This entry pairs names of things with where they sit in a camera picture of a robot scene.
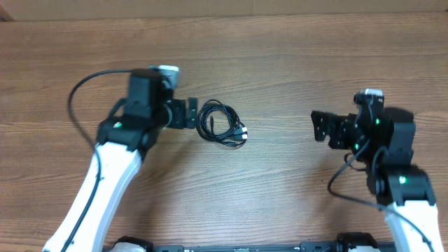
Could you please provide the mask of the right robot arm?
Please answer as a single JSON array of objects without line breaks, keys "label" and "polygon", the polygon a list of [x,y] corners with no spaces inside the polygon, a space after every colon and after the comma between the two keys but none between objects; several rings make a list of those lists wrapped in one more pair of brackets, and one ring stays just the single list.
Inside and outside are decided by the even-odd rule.
[{"label": "right robot arm", "polygon": [[312,111],[315,139],[332,149],[347,149],[352,158],[330,182],[354,161],[365,164],[367,188],[375,202],[335,192],[344,200],[384,213],[397,251],[443,251],[435,192],[427,173],[413,163],[414,115],[403,108],[362,108],[359,114],[336,115]]}]

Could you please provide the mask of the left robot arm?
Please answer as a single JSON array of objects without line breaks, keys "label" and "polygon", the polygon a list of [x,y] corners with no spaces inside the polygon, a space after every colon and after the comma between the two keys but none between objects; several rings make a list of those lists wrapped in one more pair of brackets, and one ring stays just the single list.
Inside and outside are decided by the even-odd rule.
[{"label": "left robot arm", "polygon": [[177,66],[129,69],[126,98],[98,127],[97,138],[81,135],[93,156],[85,180],[44,251],[101,251],[126,188],[164,128],[193,129],[197,99],[175,99]]}]

